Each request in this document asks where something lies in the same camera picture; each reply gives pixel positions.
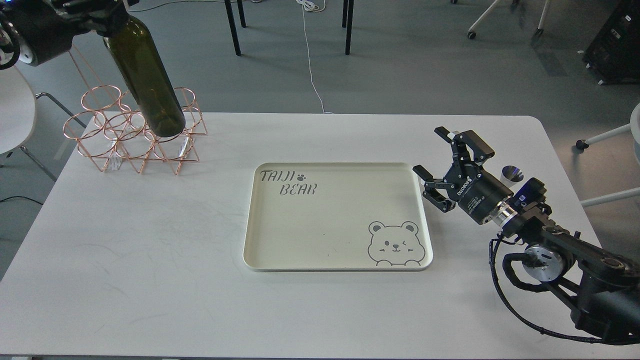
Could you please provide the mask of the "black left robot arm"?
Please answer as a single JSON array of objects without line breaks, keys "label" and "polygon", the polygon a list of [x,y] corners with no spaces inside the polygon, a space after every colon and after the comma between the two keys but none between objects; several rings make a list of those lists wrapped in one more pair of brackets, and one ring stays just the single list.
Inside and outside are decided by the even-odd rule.
[{"label": "black left robot arm", "polygon": [[39,66],[70,50],[77,35],[109,37],[125,25],[137,0],[3,0],[1,69]]}]

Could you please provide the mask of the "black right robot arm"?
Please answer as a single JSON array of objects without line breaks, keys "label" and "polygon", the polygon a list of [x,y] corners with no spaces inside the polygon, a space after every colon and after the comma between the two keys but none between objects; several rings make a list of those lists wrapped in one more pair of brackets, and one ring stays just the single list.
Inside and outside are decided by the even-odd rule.
[{"label": "black right robot arm", "polygon": [[[505,307],[542,335],[575,342],[628,346],[639,342],[639,264],[570,233],[550,218],[546,187],[530,178],[513,193],[483,168],[494,150],[473,130],[434,132],[451,147],[452,164],[442,178],[423,166],[413,167],[423,181],[423,198],[446,213],[460,207],[477,224],[495,223],[499,233],[489,242],[494,288]],[[514,287],[549,292],[568,307],[577,330],[588,336],[553,332],[522,317],[499,284],[496,256],[500,244],[521,242],[525,250],[505,254],[502,269]]]}]

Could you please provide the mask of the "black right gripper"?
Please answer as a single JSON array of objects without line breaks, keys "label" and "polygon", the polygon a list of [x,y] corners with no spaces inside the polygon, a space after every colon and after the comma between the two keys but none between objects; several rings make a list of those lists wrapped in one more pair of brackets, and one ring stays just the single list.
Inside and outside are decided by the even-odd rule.
[{"label": "black right gripper", "polygon": [[[486,218],[498,204],[514,194],[483,170],[484,162],[493,158],[495,151],[473,130],[454,134],[439,126],[434,132],[450,144],[452,164],[443,178],[434,178],[420,164],[413,167],[414,173],[423,181],[423,198],[443,213],[453,210],[457,203],[475,223],[487,223]],[[449,198],[438,189],[446,190]]]}]

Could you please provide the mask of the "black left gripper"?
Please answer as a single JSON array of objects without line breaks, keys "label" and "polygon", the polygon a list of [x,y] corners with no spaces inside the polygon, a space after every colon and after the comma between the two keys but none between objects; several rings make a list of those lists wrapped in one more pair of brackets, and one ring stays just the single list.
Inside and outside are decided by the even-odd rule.
[{"label": "black left gripper", "polygon": [[49,0],[48,4],[81,34],[94,31],[110,38],[118,34],[130,18],[123,0]]}]

